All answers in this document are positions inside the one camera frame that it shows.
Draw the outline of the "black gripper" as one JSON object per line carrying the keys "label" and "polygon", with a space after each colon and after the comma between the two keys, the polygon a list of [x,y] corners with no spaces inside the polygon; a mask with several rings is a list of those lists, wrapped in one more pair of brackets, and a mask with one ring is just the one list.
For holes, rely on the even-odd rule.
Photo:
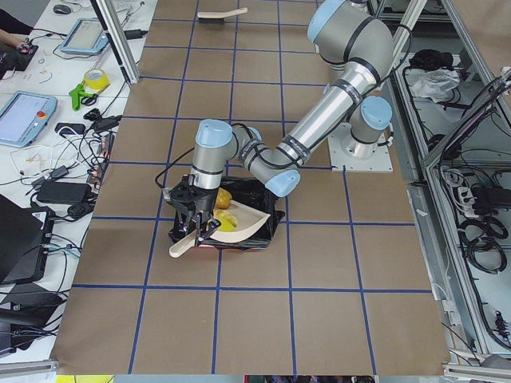
{"label": "black gripper", "polygon": [[188,235],[196,231],[195,246],[210,238],[220,227],[213,217],[218,188],[205,189],[193,184],[194,175],[183,176],[174,188],[163,188],[166,203],[175,211],[174,235]]}

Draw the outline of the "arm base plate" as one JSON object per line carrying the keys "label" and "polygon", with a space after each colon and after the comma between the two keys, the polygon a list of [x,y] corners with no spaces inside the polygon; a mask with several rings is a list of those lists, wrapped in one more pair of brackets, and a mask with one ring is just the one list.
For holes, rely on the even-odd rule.
{"label": "arm base plate", "polygon": [[334,172],[391,173],[389,148],[385,133],[372,144],[359,143],[351,135],[351,125],[341,123],[327,138],[331,168]]}

